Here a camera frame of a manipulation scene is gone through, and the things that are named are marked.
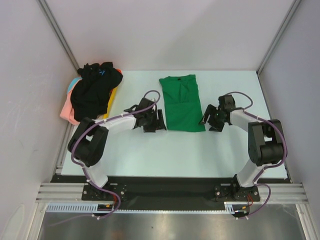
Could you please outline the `green t-shirt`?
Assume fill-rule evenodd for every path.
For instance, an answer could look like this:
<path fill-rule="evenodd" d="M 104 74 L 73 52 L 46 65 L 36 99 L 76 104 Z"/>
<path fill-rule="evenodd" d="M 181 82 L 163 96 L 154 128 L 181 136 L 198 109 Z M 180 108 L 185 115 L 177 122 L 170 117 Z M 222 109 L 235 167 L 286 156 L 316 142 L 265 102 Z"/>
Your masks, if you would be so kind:
<path fill-rule="evenodd" d="M 190 133 L 204 132 L 199 89 L 194 74 L 159 79 L 162 87 L 167 129 Z"/>

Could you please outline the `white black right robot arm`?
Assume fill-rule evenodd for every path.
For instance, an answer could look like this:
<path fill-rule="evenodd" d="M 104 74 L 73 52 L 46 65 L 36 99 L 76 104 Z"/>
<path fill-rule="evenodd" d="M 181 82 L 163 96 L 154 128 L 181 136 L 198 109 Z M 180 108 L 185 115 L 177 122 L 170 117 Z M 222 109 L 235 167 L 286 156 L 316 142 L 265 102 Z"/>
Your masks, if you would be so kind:
<path fill-rule="evenodd" d="M 278 119 L 266 120 L 237 107 L 233 93 L 218 98 L 218 106 L 209 104 L 199 121 L 209 124 L 210 131 L 220 133 L 225 125 L 236 126 L 248 134 L 249 159 L 242 170 L 232 178 L 230 186 L 222 189 L 225 198 L 244 201 L 258 192 L 258 180 L 268 169 L 281 166 L 287 155 L 282 124 Z"/>

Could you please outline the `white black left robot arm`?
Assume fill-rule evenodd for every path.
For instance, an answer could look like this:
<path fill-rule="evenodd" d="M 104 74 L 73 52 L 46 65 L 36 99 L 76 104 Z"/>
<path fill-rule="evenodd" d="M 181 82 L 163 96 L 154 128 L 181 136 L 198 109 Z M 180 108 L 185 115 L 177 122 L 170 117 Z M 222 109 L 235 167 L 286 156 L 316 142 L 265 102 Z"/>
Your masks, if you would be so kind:
<path fill-rule="evenodd" d="M 102 167 L 102 157 L 108 137 L 137 128 L 145 133 L 166 130 L 163 111 L 155 100 L 143 97 L 139 104 L 105 120 L 84 118 L 72 135 L 67 150 L 71 161 L 80 166 L 87 182 L 94 186 L 93 194 L 100 200 L 110 196 L 108 174 Z"/>

